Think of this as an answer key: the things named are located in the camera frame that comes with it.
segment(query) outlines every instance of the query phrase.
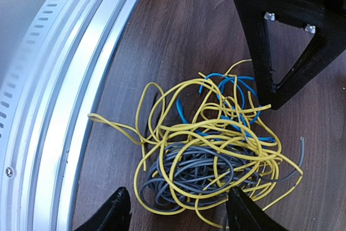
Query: slotted vent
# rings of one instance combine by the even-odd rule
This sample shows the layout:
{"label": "slotted vent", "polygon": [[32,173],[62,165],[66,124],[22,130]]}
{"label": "slotted vent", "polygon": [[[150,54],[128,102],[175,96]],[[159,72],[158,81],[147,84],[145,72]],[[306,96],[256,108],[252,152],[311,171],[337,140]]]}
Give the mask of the slotted vent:
{"label": "slotted vent", "polygon": [[38,50],[36,46],[40,46],[45,40],[45,36],[51,25],[50,20],[59,14],[64,3],[65,0],[48,0],[41,8],[41,13],[36,16],[25,35],[22,46],[15,58],[14,65],[10,68],[0,93],[0,138],[3,137],[3,131],[6,127],[6,118],[8,118],[7,110],[11,108],[11,102],[17,102],[14,97],[19,97],[19,86],[24,84],[23,81],[21,82],[21,72],[28,66],[29,62],[32,62],[30,57],[34,57],[33,54],[37,53]]}

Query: blue wire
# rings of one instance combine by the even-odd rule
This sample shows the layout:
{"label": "blue wire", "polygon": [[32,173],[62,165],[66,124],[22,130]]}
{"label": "blue wire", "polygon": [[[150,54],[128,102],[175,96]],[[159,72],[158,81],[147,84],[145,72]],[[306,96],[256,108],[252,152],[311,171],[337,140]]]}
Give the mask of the blue wire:
{"label": "blue wire", "polygon": [[[226,87],[226,84],[231,82],[233,85],[235,84],[235,81],[234,81],[234,77],[228,77],[228,76],[224,76],[223,74],[221,73],[211,73],[209,74],[208,76],[205,77],[205,79],[209,79],[211,77],[221,77],[223,78],[223,80],[220,82],[220,84],[218,85],[218,88],[221,92],[221,94],[224,93],[224,90],[225,90],[225,87]],[[258,96],[257,96],[257,93],[254,91],[254,89],[252,87],[250,87],[249,85],[247,85],[243,80],[246,80],[246,81],[255,81],[255,79],[253,77],[249,77],[249,76],[238,76],[237,77],[237,82],[239,82],[241,85],[243,85],[248,91],[250,91],[257,99],[258,99]],[[241,87],[237,84],[236,85],[236,88],[237,90],[239,91],[240,95],[241,95],[241,98],[242,98],[242,109],[244,109],[245,107],[245,96],[244,96],[244,92],[243,90],[241,89]],[[201,94],[202,93],[202,90],[203,90],[203,86],[200,86],[199,88],[199,93]],[[184,116],[184,110],[183,110],[183,104],[181,102],[180,99],[177,99],[176,101],[176,107],[177,107],[177,111],[178,111],[178,114],[179,114],[179,117],[181,118],[182,122],[184,124],[188,124],[185,116]],[[253,124],[256,122],[256,120],[258,119],[258,117],[260,116],[261,114],[261,111],[258,111],[256,116],[249,122],[249,124]],[[226,120],[231,120],[229,117],[227,116],[221,116],[221,119],[226,119]],[[243,123],[243,125],[246,126],[246,121],[244,119],[244,117],[242,115],[240,115],[240,119],[241,119],[241,122]],[[236,129],[237,131],[241,131],[241,129],[237,126],[233,126],[231,125],[234,129]],[[201,136],[208,136],[209,134],[207,133],[203,133],[203,132],[200,132],[198,130],[196,130],[196,133],[198,133],[199,135]],[[247,132],[245,132],[245,135],[246,137],[251,137],[251,135]],[[258,139],[260,141],[264,141],[264,142],[275,142],[275,139],[273,137],[258,137]]]}

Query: screw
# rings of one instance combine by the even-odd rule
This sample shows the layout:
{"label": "screw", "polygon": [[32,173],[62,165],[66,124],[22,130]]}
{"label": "screw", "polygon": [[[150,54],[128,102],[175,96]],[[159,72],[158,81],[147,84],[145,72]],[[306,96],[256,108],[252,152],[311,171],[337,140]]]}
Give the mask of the screw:
{"label": "screw", "polygon": [[270,12],[265,12],[264,19],[273,22],[275,21],[275,14]]}
{"label": "screw", "polygon": [[15,173],[15,172],[13,171],[13,169],[10,168],[10,167],[7,167],[6,170],[5,170],[5,172],[6,172],[6,176],[9,177],[9,178],[13,177],[13,175],[14,175],[14,173]]}
{"label": "screw", "polygon": [[316,27],[314,25],[307,24],[307,26],[304,29],[306,32],[309,32],[311,34],[316,33]]}

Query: yellow wire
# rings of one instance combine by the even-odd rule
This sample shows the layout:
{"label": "yellow wire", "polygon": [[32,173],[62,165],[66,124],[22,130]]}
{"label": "yellow wire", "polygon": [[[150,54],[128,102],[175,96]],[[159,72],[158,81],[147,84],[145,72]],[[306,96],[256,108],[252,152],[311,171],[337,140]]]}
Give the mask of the yellow wire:
{"label": "yellow wire", "polygon": [[[198,206],[198,203],[200,200],[209,199],[211,197],[217,196],[222,193],[226,193],[230,190],[230,188],[238,186],[242,182],[244,182],[247,179],[251,179],[253,173],[260,174],[261,176],[265,176],[268,179],[271,180],[278,180],[280,171],[279,171],[279,164],[283,161],[289,163],[292,167],[294,167],[297,172],[300,174],[298,177],[296,183],[294,186],[292,186],[288,191],[286,191],[283,195],[275,199],[273,202],[268,204],[266,207],[263,208],[263,210],[268,209],[275,203],[277,203],[279,200],[283,199],[287,195],[289,195],[295,187],[300,183],[303,172],[302,170],[290,159],[285,157],[283,154],[281,154],[282,151],[282,145],[278,137],[273,133],[273,131],[267,127],[263,121],[258,117],[256,120],[256,124],[260,127],[262,127],[270,136],[272,136],[275,140],[275,142],[264,142],[260,141],[256,134],[251,130],[250,121],[256,116],[256,114],[259,111],[264,111],[270,108],[270,105],[265,105],[263,107],[256,107],[252,101],[251,92],[248,91],[248,100],[250,104],[250,108],[242,109],[240,105],[238,104],[237,100],[237,76],[230,74],[232,69],[244,62],[249,62],[251,60],[242,60],[230,67],[229,70],[224,74],[225,76],[234,78],[234,87],[232,96],[224,96],[221,94],[221,91],[219,90],[217,84],[213,82],[210,78],[205,79],[206,76],[202,73],[199,73],[199,75],[202,78],[195,78],[192,80],[184,81],[167,92],[164,92],[163,89],[154,82],[149,83],[143,90],[141,99],[138,104],[136,117],[135,117],[135,127],[127,126],[125,124],[120,124],[116,122],[109,121],[105,119],[104,117],[91,113],[88,115],[89,119],[99,122],[99,123],[105,123],[108,124],[118,131],[120,131],[122,134],[124,134],[127,138],[129,138],[134,144],[140,145],[142,147],[142,156],[143,158],[140,160],[134,176],[134,190],[136,197],[140,204],[147,209],[150,212],[161,214],[161,215],[175,215],[179,214],[185,210],[194,210],[196,214],[206,223],[221,228],[222,226],[213,223],[210,220],[207,220],[200,211],[211,209],[214,207],[217,207],[218,205],[224,203],[227,199],[217,201],[214,204],[208,205],[208,206]],[[196,113],[193,116],[193,119],[191,123],[189,124],[176,124],[173,126],[168,126],[165,124],[165,119],[168,116],[169,111],[173,107],[173,105],[176,102],[176,99],[180,92],[184,89],[186,89],[189,86],[192,85],[198,85],[203,86],[205,89],[207,89],[207,93],[200,104],[200,106],[197,108]],[[148,136],[144,136],[140,130],[139,130],[139,117],[141,114],[142,105],[144,102],[144,99],[147,95],[148,89],[150,87],[155,87],[160,92],[160,97],[155,102],[149,116],[148,116],[148,129],[150,134]],[[212,97],[214,95],[217,95],[219,97],[217,102],[214,102]],[[152,118],[154,116],[154,113],[156,112],[157,108],[161,106],[161,112],[158,118],[158,123],[153,126],[152,125]],[[217,112],[217,116],[213,118],[208,118],[207,113],[212,111]],[[225,120],[221,119],[221,116],[227,116],[231,118],[232,120]],[[241,131],[234,131],[230,130],[228,126],[236,126]],[[126,130],[130,131],[131,133],[134,133],[138,140],[136,138],[132,137]],[[212,134],[207,136],[202,136],[200,134],[195,133],[195,131],[201,131],[203,133],[207,133],[209,131],[215,131],[218,132],[218,134]],[[179,150],[178,154],[176,155],[175,159],[172,162],[172,165],[169,169],[169,172],[166,173],[166,169],[164,167],[164,156],[167,151],[165,151],[165,147],[167,145],[175,143],[175,139],[179,138],[179,140],[182,139],[182,141],[179,141],[179,143],[183,143],[184,146]],[[149,144],[151,145],[151,149],[146,153],[145,152],[145,145]],[[238,148],[247,148],[254,152],[255,155],[245,155],[240,153],[235,153],[233,151],[227,150],[228,145],[232,145],[236,149]],[[225,173],[218,173],[217,171],[217,162],[218,157],[214,157],[213,162],[213,171],[214,171],[214,179],[210,180],[210,183],[208,185],[212,185],[216,183],[219,186],[219,191],[211,193],[211,194],[189,194],[188,192],[182,190],[178,186],[174,184],[174,173],[176,171],[176,167],[178,162],[182,159],[182,156],[184,152],[191,146],[201,146],[201,147],[210,147],[218,154],[224,154],[224,155],[230,155],[239,159],[247,160],[249,163],[246,165],[242,165],[240,167],[234,168],[234,172],[238,171],[245,171],[243,177],[241,177],[237,181],[231,181],[231,183],[227,186],[225,186],[225,183],[222,181],[222,179],[227,176],[230,172]],[[147,170],[147,160],[153,156],[154,152],[159,151],[159,167],[162,174],[162,177],[165,179],[165,181],[169,185],[170,192],[172,194],[173,199],[175,202],[181,207],[181,209],[176,210],[175,212],[162,212],[159,210],[152,209],[148,207],[145,202],[141,199],[141,196],[139,195],[138,190],[138,178],[139,174],[141,172],[141,168],[143,168],[144,171]],[[158,176],[158,171],[154,172],[152,174],[152,178],[155,178]],[[256,185],[251,188],[244,189],[244,192],[250,193],[249,197],[254,200],[258,201],[265,196],[267,196],[275,187],[276,182],[266,182],[262,184],[261,178],[258,179]],[[194,201],[194,206],[190,206],[185,204],[184,202],[180,201],[178,199],[179,195],[183,195],[187,197],[187,201],[191,202]]]}

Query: wire bundle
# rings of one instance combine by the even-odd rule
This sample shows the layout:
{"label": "wire bundle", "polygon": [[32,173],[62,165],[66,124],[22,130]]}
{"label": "wire bundle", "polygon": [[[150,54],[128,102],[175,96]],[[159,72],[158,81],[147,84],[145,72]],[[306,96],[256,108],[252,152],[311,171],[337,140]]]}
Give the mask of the wire bundle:
{"label": "wire bundle", "polygon": [[[227,193],[231,187],[241,187],[252,200],[257,201],[267,196],[278,181],[285,181],[298,172],[300,176],[295,185],[263,208],[266,210],[291,193],[300,183],[303,175],[300,169],[304,155],[303,139],[298,166],[281,153],[280,140],[260,119],[261,111],[269,109],[270,105],[254,105],[252,98],[257,99],[257,94],[246,83],[254,81],[254,78],[230,74],[234,66],[247,61],[250,60],[234,64],[225,74],[205,76],[200,73],[202,78],[182,82],[167,92],[158,84],[149,83],[144,88],[138,105],[135,128],[108,121],[97,114],[89,114],[93,121],[114,127],[133,143],[142,146],[143,158],[135,171],[134,189],[144,208],[161,215],[194,210],[206,223],[222,228],[207,220],[200,211],[227,201]],[[219,84],[212,80],[214,78],[221,79]],[[178,96],[191,85],[199,85],[200,94],[204,88],[207,93],[191,122],[188,122]],[[148,117],[150,134],[144,136],[139,130],[139,115],[151,86],[156,87],[161,96]],[[227,89],[231,90],[231,95],[225,94]],[[165,119],[174,104],[182,123],[168,126]],[[153,117],[158,110],[159,117],[153,126]],[[268,136],[257,137],[251,130],[255,124],[262,127]],[[139,141],[128,134],[126,129],[134,132]],[[146,144],[151,145],[147,153]],[[155,161],[149,168],[144,183],[138,187],[139,173],[142,168],[147,170],[147,161],[152,156]],[[283,161],[289,163],[294,171],[280,179],[279,165]],[[155,192],[155,203],[149,203],[145,199],[147,189]]]}

